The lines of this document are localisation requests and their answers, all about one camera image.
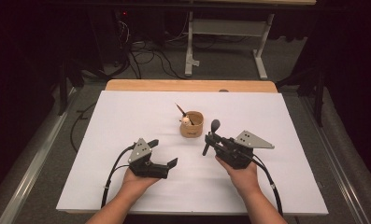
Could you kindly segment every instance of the human hand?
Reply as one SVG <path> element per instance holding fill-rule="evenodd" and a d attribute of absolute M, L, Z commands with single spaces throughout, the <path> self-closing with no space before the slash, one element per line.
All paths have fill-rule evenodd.
<path fill-rule="evenodd" d="M 261 193 L 261 188 L 258 183 L 257 165 L 254 162 L 251 162 L 246 169 L 235 170 L 219 157 L 216 156 L 215 158 L 223 168 L 225 168 L 237 192 L 242 198 L 252 192 Z"/>
<path fill-rule="evenodd" d="M 140 177 L 136 176 L 129 168 L 124 174 L 121 188 L 116 197 L 123 197 L 130 204 L 135 203 L 154 183 L 158 182 L 160 178 Z"/>

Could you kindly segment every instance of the white tabletop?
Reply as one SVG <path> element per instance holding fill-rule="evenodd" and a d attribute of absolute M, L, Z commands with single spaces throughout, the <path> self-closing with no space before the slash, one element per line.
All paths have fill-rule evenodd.
<path fill-rule="evenodd" d="M 204 133 L 190 139 L 180 135 L 181 114 L 195 110 L 205 117 Z M 121 152 L 142 137 L 159 139 L 151 160 L 166 164 L 178 158 L 167 179 L 159 181 L 132 207 L 133 214 L 239 215 L 246 209 L 228 174 L 214 159 L 211 147 L 202 156 L 204 135 L 219 119 L 217 134 L 237 137 L 247 130 L 272 143 L 274 149 L 255 148 L 278 187 L 286 215 L 326 215 L 317 187 L 280 93 L 102 91 L 78 155 L 65 183 L 57 209 L 95 212 L 104 185 Z M 131 152 L 119 165 L 127 164 Z M 112 177 L 107 201 L 118 191 L 126 168 Z M 273 190 L 259 169 L 261 188 L 276 206 Z"/>

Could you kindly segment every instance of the white metal frame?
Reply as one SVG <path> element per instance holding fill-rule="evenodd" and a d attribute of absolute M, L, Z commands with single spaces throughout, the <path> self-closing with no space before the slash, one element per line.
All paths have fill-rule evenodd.
<path fill-rule="evenodd" d="M 188 48 L 186 52 L 185 76 L 192 76 L 193 66 L 199 66 L 200 62 L 193 58 L 193 34 L 203 35 L 243 35 L 260 37 L 258 49 L 252 51 L 254 61 L 257 65 L 260 79 L 267 79 L 267 74 L 262 61 L 262 52 L 270 27 L 272 26 L 274 14 L 269 14 L 267 21 L 225 21 L 225 20 L 201 20 L 194 19 L 193 13 L 189 13 Z"/>

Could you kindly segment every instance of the person's right hand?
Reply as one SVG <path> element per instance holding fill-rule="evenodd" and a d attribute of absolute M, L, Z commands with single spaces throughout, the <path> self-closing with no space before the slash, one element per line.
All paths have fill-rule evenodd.
<path fill-rule="evenodd" d="M 246 169 L 235 170 L 219 157 L 216 156 L 215 158 L 225 168 L 241 197 L 244 198 L 253 192 L 261 193 L 258 183 L 257 165 L 254 162 L 251 162 Z"/>

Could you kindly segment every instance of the white table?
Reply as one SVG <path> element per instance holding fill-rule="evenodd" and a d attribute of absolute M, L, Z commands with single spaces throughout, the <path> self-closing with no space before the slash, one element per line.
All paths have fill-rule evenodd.
<path fill-rule="evenodd" d="M 285 215 L 328 214 L 280 93 L 200 91 L 103 91 L 93 112 L 57 209 L 95 212 L 100 209 L 104 185 L 119 154 L 142 137 L 159 139 L 151 160 L 166 164 L 178 158 L 167 179 L 153 185 L 132 207 L 132 214 L 242 215 L 246 209 L 228 174 L 214 159 L 211 148 L 205 157 L 204 134 L 184 138 L 179 133 L 179 113 L 204 114 L 204 134 L 210 122 L 221 121 L 217 134 L 236 137 L 248 130 L 275 145 L 255 148 L 272 175 Z M 119 165 L 127 164 L 130 152 Z M 112 177 L 107 201 L 121 185 L 124 169 Z M 261 188 L 276 206 L 266 176 L 259 170 Z"/>

